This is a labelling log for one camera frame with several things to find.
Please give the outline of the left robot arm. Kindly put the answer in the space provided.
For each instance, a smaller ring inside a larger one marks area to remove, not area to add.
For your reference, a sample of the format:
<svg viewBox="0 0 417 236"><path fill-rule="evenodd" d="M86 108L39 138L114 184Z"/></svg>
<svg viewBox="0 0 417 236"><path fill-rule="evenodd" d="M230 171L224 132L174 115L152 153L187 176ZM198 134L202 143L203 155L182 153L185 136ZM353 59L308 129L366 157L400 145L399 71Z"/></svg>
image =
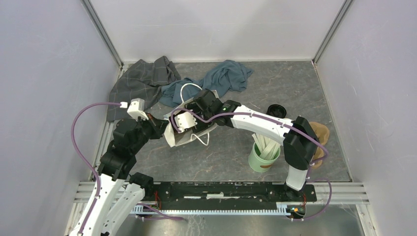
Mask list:
<svg viewBox="0 0 417 236"><path fill-rule="evenodd" d="M154 196L152 177L129 173L139 150L149 140L160 139L168 125L151 114L146 120L127 118L116 124L100 160L95 192L71 236L113 236L140 200Z"/></svg>

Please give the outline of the light blue paper bag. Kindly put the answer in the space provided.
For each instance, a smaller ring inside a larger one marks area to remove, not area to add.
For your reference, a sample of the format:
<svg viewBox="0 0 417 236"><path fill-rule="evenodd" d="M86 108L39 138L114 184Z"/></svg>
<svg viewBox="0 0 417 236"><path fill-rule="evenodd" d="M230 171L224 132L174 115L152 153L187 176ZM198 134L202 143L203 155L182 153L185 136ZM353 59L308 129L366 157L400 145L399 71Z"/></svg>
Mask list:
<svg viewBox="0 0 417 236"><path fill-rule="evenodd" d="M213 131L217 124L204 123L198 118L203 118L201 111L198 111L198 106L193 102L193 98L184 99L183 90L186 86L194 86L199 90L202 88L193 83L186 83L180 88L181 104L179 108L186 108L187 105L191 107L186 111L172 111L164 116L169 122L169 125L164 131L164 137L170 147L179 147L181 145L198 140L203 145L209 144L209 134Z"/></svg>

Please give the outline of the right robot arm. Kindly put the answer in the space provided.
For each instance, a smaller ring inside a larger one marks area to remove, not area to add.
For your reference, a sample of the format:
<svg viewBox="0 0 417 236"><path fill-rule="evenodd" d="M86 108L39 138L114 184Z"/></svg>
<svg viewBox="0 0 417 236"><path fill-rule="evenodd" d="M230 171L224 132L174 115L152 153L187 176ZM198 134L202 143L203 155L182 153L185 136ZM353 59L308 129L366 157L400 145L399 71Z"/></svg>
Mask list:
<svg viewBox="0 0 417 236"><path fill-rule="evenodd" d="M198 114L209 122L251 131L279 143L289 165L284 195L287 199L296 201L304 194L310 163L320 144L307 119L276 118L233 100L222 102L208 89L194 96L192 103L198 107Z"/></svg>

